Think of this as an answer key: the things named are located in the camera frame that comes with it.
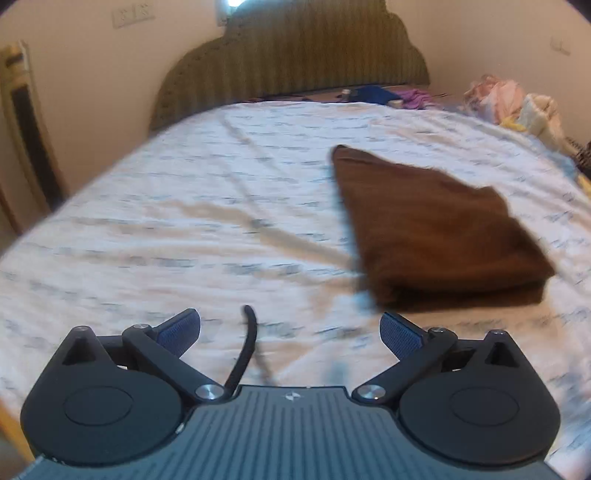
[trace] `brown towel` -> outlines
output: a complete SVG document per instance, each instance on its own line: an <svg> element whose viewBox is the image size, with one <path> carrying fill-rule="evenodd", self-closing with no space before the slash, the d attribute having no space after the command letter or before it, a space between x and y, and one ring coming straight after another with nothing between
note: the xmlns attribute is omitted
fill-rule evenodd
<svg viewBox="0 0 591 480"><path fill-rule="evenodd" d="M380 305L433 310L541 301L554 268L493 188L342 145L332 160Z"/></svg>

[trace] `blue cloth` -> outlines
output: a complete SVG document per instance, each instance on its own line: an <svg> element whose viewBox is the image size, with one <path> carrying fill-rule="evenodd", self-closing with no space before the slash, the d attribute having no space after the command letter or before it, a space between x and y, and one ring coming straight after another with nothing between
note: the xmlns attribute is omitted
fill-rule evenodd
<svg viewBox="0 0 591 480"><path fill-rule="evenodd" d="M376 103L377 105L387 105L392 100L402 100L402 97L378 85L367 85L351 90L349 97L349 102Z"/></svg>

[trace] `black cable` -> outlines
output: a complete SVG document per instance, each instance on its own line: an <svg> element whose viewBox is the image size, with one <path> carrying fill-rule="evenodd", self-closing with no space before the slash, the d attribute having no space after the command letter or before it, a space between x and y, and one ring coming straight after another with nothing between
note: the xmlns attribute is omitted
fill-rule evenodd
<svg viewBox="0 0 591 480"><path fill-rule="evenodd" d="M244 340L240 355L238 355L238 360L236 360L236 364L224 384L224 388L230 395L234 395L234 391L238 387L256 347L257 324L255 311L250 305L244 305L243 311L246 319L246 339Z"/></svg>

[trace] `ribbed gray surface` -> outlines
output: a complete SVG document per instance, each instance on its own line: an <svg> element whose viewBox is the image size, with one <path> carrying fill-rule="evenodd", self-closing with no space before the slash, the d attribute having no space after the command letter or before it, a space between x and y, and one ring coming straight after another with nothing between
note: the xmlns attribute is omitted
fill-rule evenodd
<svg viewBox="0 0 591 480"><path fill-rule="evenodd" d="M84 469L42 459L19 478L557 480L558 476L543 463L493 473L438 462L398 431L388 411L359 406L342 388L243 387L227 404L197 409L175 441L142 460Z"/></svg>

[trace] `wall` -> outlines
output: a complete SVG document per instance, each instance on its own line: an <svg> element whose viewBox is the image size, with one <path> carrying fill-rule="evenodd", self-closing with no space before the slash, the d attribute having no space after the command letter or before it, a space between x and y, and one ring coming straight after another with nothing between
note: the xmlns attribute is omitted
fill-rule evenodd
<svg viewBox="0 0 591 480"><path fill-rule="evenodd" d="M423 52L433 88L461 94L484 73L555 97L567 135L591 140L591 24L565 0L387 0ZM571 55L550 48L566 40Z"/></svg>
<svg viewBox="0 0 591 480"><path fill-rule="evenodd" d="M113 29L132 0L19 0L0 17L0 45L31 51L43 117L75 192L147 137L160 83L189 49L223 34L215 0L153 0L155 20Z"/></svg>
<svg viewBox="0 0 591 480"><path fill-rule="evenodd" d="M564 0L387 0L426 57L433 87L463 93L495 73L553 95L568 134L591 138L591 26ZM114 30L131 0L19 0L0 17L0 45L30 46L56 156L75 192L147 136L168 69L223 34L215 0L154 0L156 19ZM570 57L550 50L569 40Z"/></svg>

